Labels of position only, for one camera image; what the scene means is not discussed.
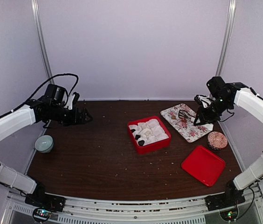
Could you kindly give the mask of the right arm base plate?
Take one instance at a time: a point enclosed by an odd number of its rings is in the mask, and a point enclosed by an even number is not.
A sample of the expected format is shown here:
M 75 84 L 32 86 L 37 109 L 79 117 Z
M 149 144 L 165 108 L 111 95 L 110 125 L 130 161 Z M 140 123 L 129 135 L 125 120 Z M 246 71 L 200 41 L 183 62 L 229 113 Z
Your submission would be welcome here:
M 235 221 L 239 217 L 238 205 L 244 202 L 243 196 L 228 200 L 224 193 L 205 198 L 208 211 L 219 211 L 220 217 L 227 222 Z

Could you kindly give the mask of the red square tin box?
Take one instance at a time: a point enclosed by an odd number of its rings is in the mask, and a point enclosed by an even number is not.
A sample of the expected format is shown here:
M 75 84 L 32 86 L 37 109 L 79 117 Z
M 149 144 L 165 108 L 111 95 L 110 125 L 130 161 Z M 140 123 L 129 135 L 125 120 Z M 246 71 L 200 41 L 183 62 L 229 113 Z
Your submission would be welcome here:
M 158 116 L 131 121 L 127 124 L 128 134 L 138 154 L 146 154 L 161 148 L 168 147 L 171 142 L 171 134 Z M 143 146 L 138 141 L 144 140 Z

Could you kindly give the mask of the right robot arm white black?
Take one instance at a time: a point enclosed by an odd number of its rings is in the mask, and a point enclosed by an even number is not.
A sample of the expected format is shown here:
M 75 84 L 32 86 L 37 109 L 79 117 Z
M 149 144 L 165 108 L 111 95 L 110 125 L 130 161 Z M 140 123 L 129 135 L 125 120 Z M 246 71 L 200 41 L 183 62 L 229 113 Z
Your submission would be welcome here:
M 226 206 L 240 202 L 244 190 L 263 180 L 263 98 L 241 82 L 222 77 L 207 81 L 207 94 L 197 94 L 195 126 L 221 124 L 242 172 L 228 181 L 218 198 Z

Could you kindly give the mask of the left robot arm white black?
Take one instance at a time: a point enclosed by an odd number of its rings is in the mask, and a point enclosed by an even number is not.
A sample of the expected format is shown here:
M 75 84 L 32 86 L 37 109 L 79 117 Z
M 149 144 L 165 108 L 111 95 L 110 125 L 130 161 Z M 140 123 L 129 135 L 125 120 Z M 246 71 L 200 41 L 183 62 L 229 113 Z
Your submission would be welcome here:
M 27 126 L 51 120 L 63 126 L 73 126 L 87 124 L 93 117 L 86 108 L 79 109 L 74 105 L 61 106 L 58 103 L 32 99 L 0 118 L 0 142 Z M 45 207 L 49 203 L 49 196 L 39 189 L 40 184 L 1 162 L 0 183 L 30 194 L 32 201 L 39 207 Z

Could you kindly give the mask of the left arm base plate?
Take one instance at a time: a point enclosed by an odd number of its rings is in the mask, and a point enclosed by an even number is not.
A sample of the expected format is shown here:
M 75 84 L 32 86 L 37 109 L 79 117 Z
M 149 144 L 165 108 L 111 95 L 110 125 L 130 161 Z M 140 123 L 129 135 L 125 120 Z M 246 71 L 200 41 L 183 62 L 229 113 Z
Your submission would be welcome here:
M 35 207 L 32 211 L 32 218 L 41 224 L 48 221 L 53 214 L 63 212 L 65 202 L 66 199 L 62 196 L 46 193 L 41 197 L 32 194 L 25 195 L 25 203 Z

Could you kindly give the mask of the metal serving tongs white handle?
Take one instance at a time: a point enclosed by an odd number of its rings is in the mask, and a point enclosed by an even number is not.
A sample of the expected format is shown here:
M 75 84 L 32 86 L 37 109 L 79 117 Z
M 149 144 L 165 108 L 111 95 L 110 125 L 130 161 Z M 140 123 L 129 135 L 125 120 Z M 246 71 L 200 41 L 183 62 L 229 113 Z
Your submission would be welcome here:
M 194 123 L 194 120 L 195 120 L 195 116 L 194 115 L 190 114 L 189 111 L 182 110 L 182 109 L 179 110 L 178 117 L 180 119 L 181 118 L 190 119 L 191 122 L 193 122 L 193 123 Z M 201 127 L 204 127 L 207 130 L 213 131 L 214 125 L 213 124 L 205 124 L 205 125 L 201 125 Z

